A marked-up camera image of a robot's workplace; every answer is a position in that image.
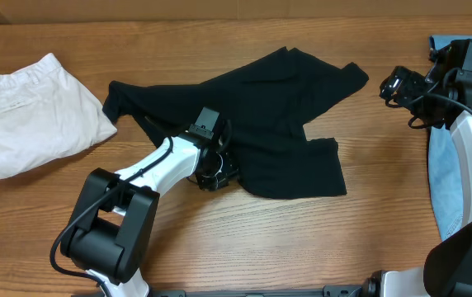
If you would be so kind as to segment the black t-shirt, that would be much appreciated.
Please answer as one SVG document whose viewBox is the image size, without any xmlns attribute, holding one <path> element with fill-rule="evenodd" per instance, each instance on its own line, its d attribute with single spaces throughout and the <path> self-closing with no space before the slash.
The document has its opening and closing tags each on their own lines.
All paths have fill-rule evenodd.
<svg viewBox="0 0 472 297">
<path fill-rule="evenodd" d="M 139 87 L 112 81 L 103 111 L 111 122 L 132 116 L 159 146 L 208 107 L 232 124 L 228 150 L 247 192 L 273 199 L 344 196 L 337 141 L 308 140 L 304 124 L 368 80 L 354 63 L 337 68 L 296 48 L 280 48 L 199 84 Z"/>
</svg>

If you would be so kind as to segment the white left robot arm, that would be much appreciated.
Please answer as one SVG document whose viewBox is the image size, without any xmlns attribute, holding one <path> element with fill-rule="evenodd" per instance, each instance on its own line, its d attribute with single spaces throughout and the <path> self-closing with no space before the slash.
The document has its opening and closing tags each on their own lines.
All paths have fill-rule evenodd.
<svg viewBox="0 0 472 297">
<path fill-rule="evenodd" d="M 136 164 L 117 172 L 92 171 L 53 243 L 51 266 L 94 281 L 98 296 L 148 296 L 140 265 L 159 200 L 183 179 L 205 191 L 227 186 L 238 174 L 229 152 L 232 136 L 230 120 L 203 108 L 195 122 L 165 135 Z"/>
</svg>

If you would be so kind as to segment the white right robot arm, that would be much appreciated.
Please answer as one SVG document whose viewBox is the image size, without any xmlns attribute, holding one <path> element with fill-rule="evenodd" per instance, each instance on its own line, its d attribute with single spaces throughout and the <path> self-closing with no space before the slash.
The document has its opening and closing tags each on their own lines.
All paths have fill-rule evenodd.
<svg viewBox="0 0 472 297">
<path fill-rule="evenodd" d="M 472 36 L 433 35 L 432 69 L 398 66 L 381 83 L 389 107 L 411 112 L 409 126 L 429 129 L 428 176 L 441 242 L 425 263 L 377 271 L 348 296 L 472 296 Z"/>
</svg>

